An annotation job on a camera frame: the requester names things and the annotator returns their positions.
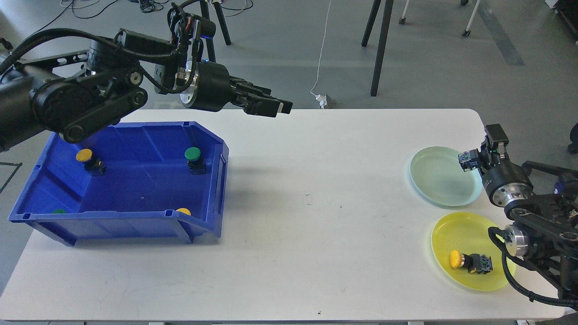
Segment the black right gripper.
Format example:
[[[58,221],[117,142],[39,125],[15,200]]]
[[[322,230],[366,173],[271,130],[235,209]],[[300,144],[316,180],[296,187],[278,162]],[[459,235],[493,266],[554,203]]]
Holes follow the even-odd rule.
[[[510,202],[532,195],[533,185],[520,165],[510,159],[508,136],[500,124],[485,126],[486,142],[480,148],[482,185],[491,204],[505,207]]]

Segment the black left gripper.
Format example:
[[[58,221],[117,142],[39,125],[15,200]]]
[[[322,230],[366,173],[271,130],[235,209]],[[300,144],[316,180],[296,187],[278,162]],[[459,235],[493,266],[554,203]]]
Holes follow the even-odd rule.
[[[180,93],[180,100],[188,109],[217,112],[231,103],[248,115],[276,117],[290,114],[293,107],[293,102],[273,97],[271,89],[233,77],[215,62],[187,62],[186,76],[192,77],[192,83]]]

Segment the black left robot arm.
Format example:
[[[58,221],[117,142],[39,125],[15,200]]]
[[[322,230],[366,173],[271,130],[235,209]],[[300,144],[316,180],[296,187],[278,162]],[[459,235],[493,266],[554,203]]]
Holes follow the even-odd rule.
[[[79,143],[143,107],[145,79],[188,109],[217,112],[230,103],[248,115],[289,114],[291,101],[215,62],[215,23],[186,12],[190,4],[171,4],[169,41],[124,28],[112,38],[70,28],[27,37],[1,61],[1,151],[42,131]]]

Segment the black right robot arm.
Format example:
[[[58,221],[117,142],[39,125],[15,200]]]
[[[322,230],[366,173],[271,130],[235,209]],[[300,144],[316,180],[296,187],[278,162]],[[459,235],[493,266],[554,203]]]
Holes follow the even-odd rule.
[[[529,301],[577,309],[577,171],[535,161],[514,164],[499,124],[485,126],[479,149],[460,155],[464,171],[477,169],[491,204],[504,209],[512,224],[489,228],[500,250],[506,280]],[[535,271],[557,289],[556,298],[519,284],[511,261]]]

